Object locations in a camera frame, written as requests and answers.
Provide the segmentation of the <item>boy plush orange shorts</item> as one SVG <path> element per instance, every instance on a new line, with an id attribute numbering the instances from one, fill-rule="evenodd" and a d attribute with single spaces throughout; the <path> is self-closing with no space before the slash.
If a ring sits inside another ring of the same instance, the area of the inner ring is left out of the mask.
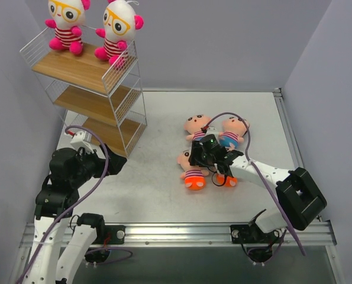
<path id="1" fill-rule="evenodd" d="M 180 178 L 184 181 L 185 188 L 199 191 L 206 186 L 206 177 L 209 175 L 209 171 L 200 166 L 191 166 L 189 163 L 190 154 L 190 150 L 184 150 L 177 157 L 177 163 L 183 170 Z"/>
<path id="2" fill-rule="evenodd" d="M 235 187 L 238 183 L 238 180 L 236 177 L 231 177 L 231 176 L 226 176 L 222 174 L 217 174 L 215 184 L 217 186 L 224 186 L 228 188 Z"/>

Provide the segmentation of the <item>white panda plush yellow glasses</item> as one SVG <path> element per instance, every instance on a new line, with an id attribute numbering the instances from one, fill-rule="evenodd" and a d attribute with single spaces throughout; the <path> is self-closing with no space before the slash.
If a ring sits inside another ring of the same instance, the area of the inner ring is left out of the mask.
<path id="1" fill-rule="evenodd" d="M 83 52 L 82 29 L 86 20 L 85 12 L 90 8 L 90 0 L 47 1 L 51 18 L 45 20 L 55 36 L 49 41 L 52 50 L 68 50 L 79 56 Z"/>

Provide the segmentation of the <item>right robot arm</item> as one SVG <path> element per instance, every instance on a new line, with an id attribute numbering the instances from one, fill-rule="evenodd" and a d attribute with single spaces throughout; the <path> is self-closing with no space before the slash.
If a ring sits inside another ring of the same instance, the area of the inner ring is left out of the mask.
<path id="1" fill-rule="evenodd" d="M 282 228 L 305 230 L 327 206 L 318 185 L 303 167 L 287 170 L 252 160 L 247 153 L 227 150 L 213 134 L 192 142 L 189 162 L 215 169 L 223 175 L 224 183 L 237 178 L 267 189 L 275 207 L 253 218 L 248 233 L 256 242 Z"/>

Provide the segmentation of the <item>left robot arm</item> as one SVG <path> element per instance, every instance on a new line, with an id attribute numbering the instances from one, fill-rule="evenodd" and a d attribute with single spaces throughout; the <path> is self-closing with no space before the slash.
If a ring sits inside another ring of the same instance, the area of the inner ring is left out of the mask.
<path id="1" fill-rule="evenodd" d="M 73 210 L 85 200 L 79 196 L 79 188 L 91 178 L 101 183 L 104 177 L 119 174 L 127 162 L 107 145 L 100 148 L 104 158 L 85 146 L 77 150 L 62 148 L 52 154 L 50 173 L 35 198 L 35 232 L 29 262 L 17 283 L 70 283 L 89 245 L 104 240 L 103 216 L 82 214 L 65 255 L 59 255 Z"/>

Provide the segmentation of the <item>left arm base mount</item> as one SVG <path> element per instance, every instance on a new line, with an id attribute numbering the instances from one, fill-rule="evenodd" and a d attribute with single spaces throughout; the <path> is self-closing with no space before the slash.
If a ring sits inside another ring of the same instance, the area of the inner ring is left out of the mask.
<path id="1" fill-rule="evenodd" d="M 102 215 L 83 213 L 81 216 L 77 216 L 76 222 L 72 223 L 72 221 L 73 218 L 70 220 L 72 235 L 76 234 L 75 231 L 77 227 L 85 225 L 96 229 L 96 240 L 93 244 L 104 246 L 124 244 L 126 227 L 121 224 L 108 225 Z"/>

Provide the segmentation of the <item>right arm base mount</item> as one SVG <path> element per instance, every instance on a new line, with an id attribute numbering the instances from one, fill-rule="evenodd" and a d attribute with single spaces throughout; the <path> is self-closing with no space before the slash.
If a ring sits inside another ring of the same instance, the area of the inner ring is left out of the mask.
<path id="1" fill-rule="evenodd" d="M 266 210 L 260 211 L 248 223 L 230 225 L 231 242 L 233 244 L 274 244 L 278 243 L 281 231 L 274 230 L 270 233 L 264 233 L 255 224 L 255 221 Z"/>

